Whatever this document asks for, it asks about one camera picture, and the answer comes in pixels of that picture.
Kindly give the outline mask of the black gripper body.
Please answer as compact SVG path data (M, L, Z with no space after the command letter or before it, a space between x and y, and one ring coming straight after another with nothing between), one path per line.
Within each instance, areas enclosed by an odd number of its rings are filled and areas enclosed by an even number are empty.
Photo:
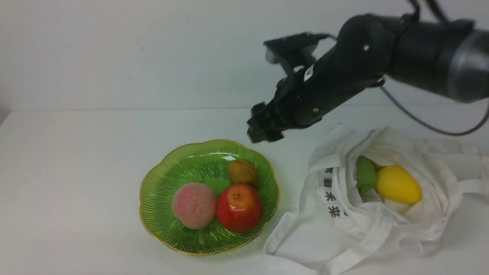
M381 80L378 72L355 73L332 47L312 66L280 80L274 94L274 126L307 128Z

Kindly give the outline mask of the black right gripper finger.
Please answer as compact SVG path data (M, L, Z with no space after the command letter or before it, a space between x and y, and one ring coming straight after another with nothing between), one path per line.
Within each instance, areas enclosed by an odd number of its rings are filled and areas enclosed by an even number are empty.
M247 124L247 135L252 143L279 141L284 138L284 131L296 126L294 121L276 115L252 115Z

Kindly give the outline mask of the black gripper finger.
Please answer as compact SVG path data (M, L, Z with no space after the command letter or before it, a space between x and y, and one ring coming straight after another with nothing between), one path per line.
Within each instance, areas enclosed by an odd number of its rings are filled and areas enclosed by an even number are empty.
M254 123L274 123L276 120L276 109L274 102L261 102L254 105L250 112L250 122Z

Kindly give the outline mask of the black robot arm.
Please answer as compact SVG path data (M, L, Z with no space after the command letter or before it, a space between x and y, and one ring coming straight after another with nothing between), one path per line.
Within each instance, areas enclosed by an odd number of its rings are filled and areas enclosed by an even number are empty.
M414 14L354 16L337 36L304 32L264 42L286 73L269 103L252 107L252 143L305 129L384 76L460 103L488 98L488 31L474 22L419 21Z

